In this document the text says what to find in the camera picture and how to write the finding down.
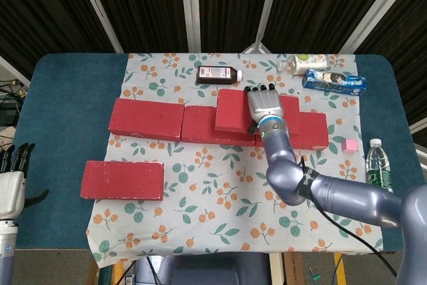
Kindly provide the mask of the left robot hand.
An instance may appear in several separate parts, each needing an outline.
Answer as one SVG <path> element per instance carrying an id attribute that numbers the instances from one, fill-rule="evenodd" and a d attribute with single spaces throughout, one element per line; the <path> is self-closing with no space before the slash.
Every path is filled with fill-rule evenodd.
<path id="1" fill-rule="evenodd" d="M 1 150 L 1 221 L 13 222 L 24 209 L 42 202 L 49 189 L 27 198 L 26 183 L 30 157 L 35 144 L 24 143 L 16 150 L 12 145 Z"/>

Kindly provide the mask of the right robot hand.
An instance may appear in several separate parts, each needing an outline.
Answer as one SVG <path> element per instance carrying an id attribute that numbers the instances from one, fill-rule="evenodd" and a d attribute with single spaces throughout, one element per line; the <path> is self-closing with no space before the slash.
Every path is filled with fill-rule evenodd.
<path id="1" fill-rule="evenodd" d="M 244 87 L 247 94 L 248 106 L 252 118 L 248 133 L 256 133 L 258 126 L 266 116 L 284 116 L 284 110 L 280 101 L 280 96 L 273 83 L 268 86 L 260 85 L 259 87 Z"/>

